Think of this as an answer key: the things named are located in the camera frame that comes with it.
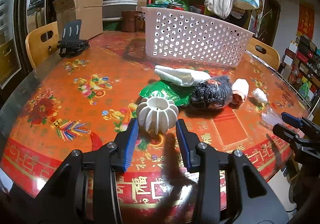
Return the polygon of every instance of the white ribbed vase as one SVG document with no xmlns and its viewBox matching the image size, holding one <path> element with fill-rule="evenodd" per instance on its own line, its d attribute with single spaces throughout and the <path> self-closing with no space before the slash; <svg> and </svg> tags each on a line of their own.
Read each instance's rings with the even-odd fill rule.
<svg viewBox="0 0 320 224">
<path fill-rule="evenodd" d="M 154 130 L 158 134 L 159 131 L 166 133 L 176 125 L 179 110 L 173 100 L 154 96 L 143 98 L 136 113 L 139 125 L 146 131 Z"/>
</svg>

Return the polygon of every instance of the floor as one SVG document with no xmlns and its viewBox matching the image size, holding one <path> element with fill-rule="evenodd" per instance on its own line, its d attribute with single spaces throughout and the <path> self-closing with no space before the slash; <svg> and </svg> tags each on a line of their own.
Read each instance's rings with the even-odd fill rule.
<svg viewBox="0 0 320 224">
<path fill-rule="evenodd" d="M 268 181 L 273 192 L 277 195 L 278 199 L 284 206 L 286 211 L 291 211 L 296 207 L 296 204 L 293 204 L 289 201 L 289 188 L 290 184 L 287 181 L 287 178 L 283 176 L 282 171 L 278 171 L 270 181 Z M 293 217 L 294 212 L 288 213 L 289 219 Z"/>
</svg>

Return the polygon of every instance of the brown mug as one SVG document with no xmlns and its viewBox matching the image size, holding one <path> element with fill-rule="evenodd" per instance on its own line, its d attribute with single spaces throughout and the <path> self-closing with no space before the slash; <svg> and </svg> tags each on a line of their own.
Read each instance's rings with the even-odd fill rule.
<svg viewBox="0 0 320 224">
<path fill-rule="evenodd" d="M 137 32 L 145 30 L 145 22 L 138 11 L 122 11 L 122 32 Z"/>
</svg>

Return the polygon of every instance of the wooden chair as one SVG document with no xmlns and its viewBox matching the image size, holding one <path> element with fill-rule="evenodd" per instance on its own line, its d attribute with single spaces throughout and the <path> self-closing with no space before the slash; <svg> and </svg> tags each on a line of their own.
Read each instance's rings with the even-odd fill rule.
<svg viewBox="0 0 320 224">
<path fill-rule="evenodd" d="M 270 47 L 255 38 L 251 38 L 248 42 L 247 50 L 253 55 L 261 58 L 273 69 L 278 69 L 280 65 L 280 56 L 273 47 Z"/>
<path fill-rule="evenodd" d="M 50 36 L 51 34 L 52 37 L 47 41 L 42 42 L 41 38 L 45 38 L 45 35 L 42 37 L 41 35 L 46 32 L 49 32 L 47 35 Z M 58 40 L 59 34 L 57 22 L 52 22 L 48 25 L 35 29 L 27 35 L 26 49 L 33 69 L 58 50 Z"/>
</svg>

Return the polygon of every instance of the orange tablecloth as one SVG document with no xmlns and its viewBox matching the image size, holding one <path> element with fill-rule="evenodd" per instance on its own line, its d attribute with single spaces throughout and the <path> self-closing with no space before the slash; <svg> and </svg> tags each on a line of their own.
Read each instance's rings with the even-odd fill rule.
<svg viewBox="0 0 320 224">
<path fill-rule="evenodd" d="M 308 110 L 296 94 L 270 69 L 245 54 L 236 69 L 205 63 L 150 59 L 145 56 L 144 33 L 104 32 L 90 40 L 91 47 L 80 56 L 63 59 L 43 80 L 25 105 L 11 131 L 1 168 L 26 192 L 36 196 L 48 178 L 73 150 L 96 150 L 114 140 L 126 129 L 140 102 L 139 92 L 159 80 L 156 64 L 205 70 L 210 75 L 229 75 L 235 81 L 246 79 L 249 97 L 240 107 L 218 111 L 192 112 L 179 108 L 188 129 L 216 149 L 242 150 L 268 180 L 291 155 L 289 145 L 260 124 L 262 107 L 256 106 L 251 91 L 259 87 L 279 113 L 301 117 Z M 67 135 L 63 124 L 83 124 Z M 117 178 L 122 214 L 139 209 L 148 215 L 170 193 L 174 179 L 197 181 L 197 174 L 186 173 L 175 143 L 175 128 L 151 138 L 140 132 L 132 166 Z M 225 179 L 221 172 L 221 207 L 225 207 Z M 88 203 L 92 202 L 92 179 Z M 172 205 L 185 202 L 183 192 Z M 178 209 L 168 213 L 170 218 Z M 192 209 L 186 211 L 191 216 Z"/>
</svg>

